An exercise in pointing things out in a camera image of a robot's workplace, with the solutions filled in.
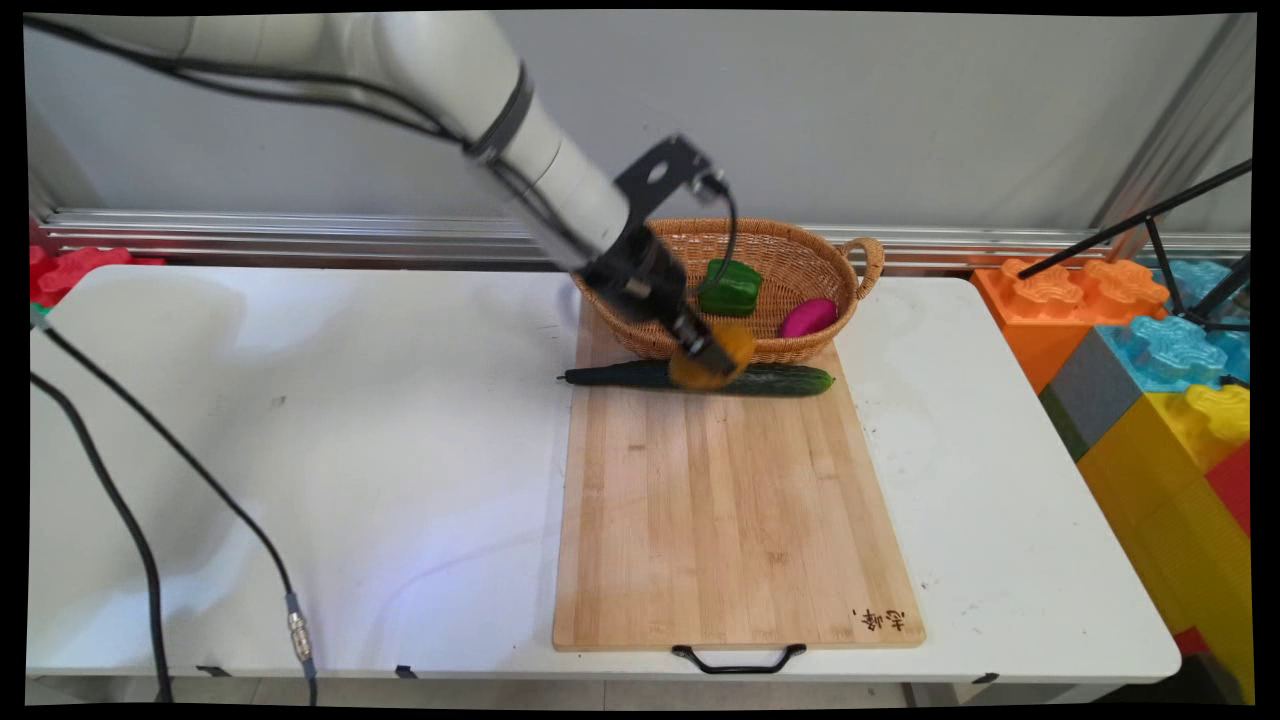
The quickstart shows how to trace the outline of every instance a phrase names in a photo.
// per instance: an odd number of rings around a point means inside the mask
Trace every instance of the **red building block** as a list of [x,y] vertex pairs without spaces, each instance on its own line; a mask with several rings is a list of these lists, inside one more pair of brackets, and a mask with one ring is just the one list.
[[1249,443],[1245,442],[1236,448],[1204,478],[1226,510],[1240,524],[1244,534],[1252,538],[1253,536],[1249,533]]
[[[37,255],[37,247],[31,249],[32,258]],[[111,250],[99,250],[96,247],[82,247],[74,252],[68,252],[52,260],[56,266],[46,269],[38,279],[33,277],[31,301],[45,307],[52,307],[67,296],[76,283],[78,283],[91,270],[104,265],[164,265],[160,258],[143,259],[134,258],[123,247]]]
[[1178,646],[1178,651],[1183,653],[1183,657],[1210,652],[1208,643],[1204,642],[1204,637],[1194,626],[1174,635],[1174,643]]
[[58,268],[58,261],[50,258],[45,252],[45,249],[38,245],[27,246],[27,270],[31,275],[31,301],[37,302],[36,296],[40,293],[37,283],[45,273]]

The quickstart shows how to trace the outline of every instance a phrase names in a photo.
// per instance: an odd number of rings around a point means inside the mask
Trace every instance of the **yellow building block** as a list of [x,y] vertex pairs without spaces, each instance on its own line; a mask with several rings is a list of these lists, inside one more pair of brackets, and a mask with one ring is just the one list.
[[1249,439],[1249,391],[1240,386],[1192,386],[1148,397],[1202,473]]
[[1204,483],[1204,473],[1248,436],[1249,391],[1239,386],[1148,392],[1080,462],[1088,459],[1089,486],[1110,486],[1137,527],[1189,486]]
[[1080,459],[1082,468],[1089,468],[1089,487],[1106,486],[1110,491],[1116,507],[1103,507],[1107,518],[1123,512],[1133,528],[1179,492],[1204,482],[1194,459],[1156,411],[1156,395],[1176,393],[1144,393]]
[[1142,538],[1138,536],[1138,528],[1129,521],[1129,516],[1120,507],[1120,502],[1115,498],[1115,492],[1112,491],[1112,483],[1107,482],[1108,475],[1098,468],[1098,464],[1100,457],[1091,452],[1080,459],[1076,468],[1089,486],[1089,491],[1093,493],[1098,507],[1102,509],[1102,514],[1111,525],[1111,530],[1116,534],[1120,547],[1129,556],[1129,562],[1147,589],[1147,594],[1151,596],[1151,602],[1160,612],[1160,618],[1165,621],[1165,626],[1169,628],[1169,633],[1176,635],[1190,629],[1194,625],[1190,614],[1183,609],[1172,584],[1165,578],[1164,570],[1160,569],[1156,559],[1147,550],[1147,546],[1143,544]]
[[1252,703],[1249,538],[1204,479],[1248,436],[1244,388],[1146,393],[1078,468],[1170,632],[1196,626]]
[[1249,538],[1208,483],[1188,487],[1138,527],[1213,655],[1253,702],[1253,582]]

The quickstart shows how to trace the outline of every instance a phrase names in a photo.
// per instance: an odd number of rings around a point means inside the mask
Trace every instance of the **floor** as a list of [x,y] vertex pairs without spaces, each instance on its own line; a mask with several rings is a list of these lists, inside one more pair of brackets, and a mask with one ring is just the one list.
[[[56,703],[58,693],[82,702],[151,702],[156,694],[154,678],[47,675],[31,680],[27,705]],[[173,692],[178,702],[305,705],[307,701],[306,683],[293,678],[175,678]],[[906,700],[902,685],[895,683],[323,679],[320,705],[466,710],[822,710],[906,707]]]

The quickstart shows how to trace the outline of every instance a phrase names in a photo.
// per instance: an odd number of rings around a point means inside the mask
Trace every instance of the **pink eggplant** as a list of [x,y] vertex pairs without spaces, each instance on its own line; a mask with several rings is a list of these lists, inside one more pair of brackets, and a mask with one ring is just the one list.
[[826,297],[808,300],[787,313],[778,328],[778,337],[800,337],[829,327],[840,316],[840,307]]

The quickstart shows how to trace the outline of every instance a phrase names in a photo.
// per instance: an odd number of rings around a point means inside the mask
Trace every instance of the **cucumber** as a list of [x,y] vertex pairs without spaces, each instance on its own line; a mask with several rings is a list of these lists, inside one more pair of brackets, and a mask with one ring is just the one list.
[[[564,370],[557,379],[575,386],[622,386],[649,389],[682,389],[671,382],[666,360],[635,360],[604,368]],[[748,365],[733,382],[714,391],[717,395],[760,397],[808,397],[822,395],[836,378],[818,368],[760,363]]]

